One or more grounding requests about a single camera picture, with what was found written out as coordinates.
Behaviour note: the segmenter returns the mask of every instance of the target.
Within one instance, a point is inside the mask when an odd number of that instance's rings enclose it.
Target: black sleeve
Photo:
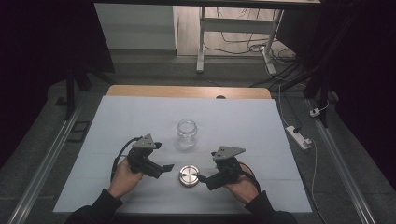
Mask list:
[[[92,206],[83,206],[67,218],[66,224],[109,223],[114,216],[117,208],[122,205],[122,201],[115,199],[106,189],[102,190],[101,195]]]
[[[262,223],[297,224],[297,220],[292,214],[274,210],[265,191],[248,203],[245,208],[255,217],[261,219]]]

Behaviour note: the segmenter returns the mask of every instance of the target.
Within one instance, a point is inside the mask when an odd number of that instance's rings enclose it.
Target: dark floor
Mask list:
[[[115,57],[116,75],[109,75],[120,84],[135,85],[186,85],[186,86],[225,86],[248,87],[268,79],[262,59],[206,59],[205,72],[195,73],[193,58],[175,58],[168,55],[135,55],[134,57]],[[277,64],[281,71],[287,64]],[[109,87],[103,80],[90,75],[92,88],[88,92],[79,91],[77,98],[87,97],[77,121],[92,121],[101,97]],[[268,88],[274,81],[267,81],[257,88]],[[272,96],[278,106],[282,106],[284,119],[288,124],[303,126],[304,136],[315,140],[318,148],[318,167],[315,180],[315,201],[326,223],[361,223],[355,205],[337,173],[328,149],[318,133],[314,119],[308,116],[309,106],[302,95],[303,86],[296,86],[281,95],[278,101],[277,86]],[[56,106],[59,97],[65,97],[65,83],[60,82],[49,89],[49,99],[26,134],[0,171],[0,223],[6,223],[39,163],[50,148],[56,135],[64,124],[65,107]],[[336,102],[331,100],[328,108],[329,130],[340,148],[344,159],[359,185],[366,202],[373,212],[377,223],[396,223],[396,193],[387,179],[381,174],[368,153],[338,118],[334,111]],[[70,134],[68,139],[78,139]],[[291,151],[301,172],[308,195],[311,193],[312,177],[315,167],[315,150],[301,151],[289,139]],[[54,214],[52,209],[62,192],[64,183],[71,171],[82,143],[66,142],[56,160],[49,177],[40,191],[26,223],[63,223],[67,215]],[[309,201],[314,210],[310,214],[295,214],[299,223],[322,223],[313,199]],[[119,217],[122,222],[127,217]],[[136,223],[234,223],[238,218],[229,217],[133,217]]]

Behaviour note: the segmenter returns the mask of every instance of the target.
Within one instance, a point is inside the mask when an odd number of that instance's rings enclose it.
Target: human hand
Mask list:
[[[253,175],[253,173],[244,163],[239,162],[239,164],[241,165],[243,171]],[[256,186],[254,186],[253,182],[245,175],[240,175],[236,183],[226,184],[224,185],[224,188],[228,189],[236,199],[244,204],[250,203],[259,195]]]
[[[108,192],[116,199],[121,198],[136,187],[142,179],[143,173],[132,173],[128,160],[125,158],[117,166],[117,171],[111,181]]]

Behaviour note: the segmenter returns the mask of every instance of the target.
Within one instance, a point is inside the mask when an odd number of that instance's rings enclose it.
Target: metal lid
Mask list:
[[[178,179],[184,187],[191,188],[198,184],[198,174],[198,168],[193,165],[187,165],[181,168]]]

